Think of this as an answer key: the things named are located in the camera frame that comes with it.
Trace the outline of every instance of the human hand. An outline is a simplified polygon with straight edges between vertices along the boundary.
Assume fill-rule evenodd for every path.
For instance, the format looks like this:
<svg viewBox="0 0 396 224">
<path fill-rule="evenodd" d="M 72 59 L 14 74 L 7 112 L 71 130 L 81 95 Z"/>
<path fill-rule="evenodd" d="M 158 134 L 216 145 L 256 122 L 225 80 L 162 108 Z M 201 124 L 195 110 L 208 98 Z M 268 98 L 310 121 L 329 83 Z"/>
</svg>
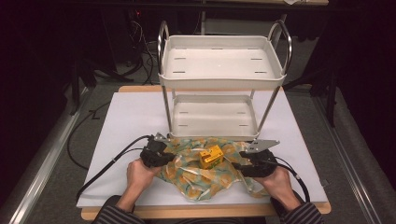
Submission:
<svg viewBox="0 0 396 224">
<path fill-rule="evenodd" d="M 264 186 L 271 197 L 282 203 L 286 211 L 290 212 L 301 204 L 294 195 L 287 169 L 278 166 L 271 175 L 254 179 Z"/>
<path fill-rule="evenodd" d="M 148 168 L 142 159 L 132 161 L 127 170 L 127 188 L 116 206 L 131 211 L 140 194 L 150 186 L 152 179 L 161 171 L 161 167 Z"/>
</svg>

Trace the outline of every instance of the metal handle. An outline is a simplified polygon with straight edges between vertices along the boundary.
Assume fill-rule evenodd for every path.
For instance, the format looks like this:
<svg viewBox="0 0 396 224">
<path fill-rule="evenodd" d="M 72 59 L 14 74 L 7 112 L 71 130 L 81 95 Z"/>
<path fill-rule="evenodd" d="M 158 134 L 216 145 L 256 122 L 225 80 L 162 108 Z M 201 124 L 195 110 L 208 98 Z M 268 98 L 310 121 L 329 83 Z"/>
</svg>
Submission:
<svg viewBox="0 0 396 224">
<path fill-rule="evenodd" d="M 290 61 L 291 61 L 291 37 L 288 28 L 286 28 L 285 22 L 283 22 L 282 20 L 278 20 L 274 22 L 274 25 L 271 27 L 270 33 L 268 34 L 268 40 L 271 41 L 271 39 L 273 38 L 274 30 L 278 25 L 282 29 L 283 35 L 288 40 L 288 52 L 286 54 L 285 65 L 283 65 L 283 69 L 282 69 L 282 75 L 284 76 L 287 74 L 289 70 Z"/>
<path fill-rule="evenodd" d="M 158 40 L 157 40 L 157 51 L 158 51 L 158 71 L 160 74 L 163 74 L 163 31 L 166 33 L 165 40 L 169 39 L 169 30 L 166 21 L 161 23 L 160 32 L 158 33 Z"/>
</svg>

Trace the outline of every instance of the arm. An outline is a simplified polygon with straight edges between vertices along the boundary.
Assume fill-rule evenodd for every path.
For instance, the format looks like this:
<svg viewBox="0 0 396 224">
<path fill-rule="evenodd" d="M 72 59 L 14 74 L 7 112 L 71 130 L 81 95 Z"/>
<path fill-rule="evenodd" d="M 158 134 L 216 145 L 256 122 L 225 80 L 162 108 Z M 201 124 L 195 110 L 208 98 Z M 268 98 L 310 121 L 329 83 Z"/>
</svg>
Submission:
<svg viewBox="0 0 396 224">
<path fill-rule="evenodd" d="M 283 213 L 279 213 L 282 222 L 324 222 L 321 213 L 312 203 L 302 203 L 302 200 L 296 197 L 291 187 L 289 171 L 285 168 L 278 166 L 271 175 L 254 179 L 262 184 L 271 195 L 274 207 L 280 206 L 284 209 Z"/>
<path fill-rule="evenodd" d="M 129 163 L 127 170 L 127 187 L 121 196 L 107 200 L 93 223 L 145 223 L 135 216 L 134 204 L 147 189 L 161 167 L 146 167 L 141 159 Z"/>
</svg>

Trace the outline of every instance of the crumpled cloth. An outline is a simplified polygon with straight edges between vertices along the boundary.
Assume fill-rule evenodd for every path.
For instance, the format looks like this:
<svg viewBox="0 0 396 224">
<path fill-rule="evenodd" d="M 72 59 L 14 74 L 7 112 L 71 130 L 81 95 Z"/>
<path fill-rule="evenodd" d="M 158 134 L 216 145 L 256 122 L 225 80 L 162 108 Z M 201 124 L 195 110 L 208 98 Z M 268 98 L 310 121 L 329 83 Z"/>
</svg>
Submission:
<svg viewBox="0 0 396 224">
<path fill-rule="evenodd" d="M 244 181 L 247 193 L 252 197 L 268 195 L 265 189 L 255 191 L 254 180 L 242 175 L 233 168 L 231 162 L 242 165 L 249 161 L 239 155 L 248 145 L 245 142 L 234 142 L 226 139 L 209 137 L 202 139 L 172 139 L 166 143 L 164 152 L 176 154 L 173 161 L 168 162 L 157 176 L 174 184 L 188 199 L 194 201 L 209 200 L 219 191 L 229 188 L 233 183 Z M 210 170 L 200 168 L 199 153 L 202 150 L 218 145 L 224 160 Z"/>
</svg>

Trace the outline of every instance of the white tray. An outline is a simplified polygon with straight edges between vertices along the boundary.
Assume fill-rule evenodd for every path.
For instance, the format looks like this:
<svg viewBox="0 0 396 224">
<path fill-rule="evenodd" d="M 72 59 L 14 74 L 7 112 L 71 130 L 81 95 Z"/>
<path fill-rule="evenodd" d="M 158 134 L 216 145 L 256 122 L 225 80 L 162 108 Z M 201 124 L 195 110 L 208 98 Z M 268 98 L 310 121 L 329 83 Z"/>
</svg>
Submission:
<svg viewBox="0 0 396 224">
<path fill-rule="evenodd" d="M 257 122 L 247 95 L 178 95 L 174 100 L 171 135 L 176 138 L 256 138 Z"/>
<path fill-rule="evenodd" d="M 285 79 L 264 36 L 173 35 L 163 51 L 167 88 L 272 90 Z"/>
</svg>

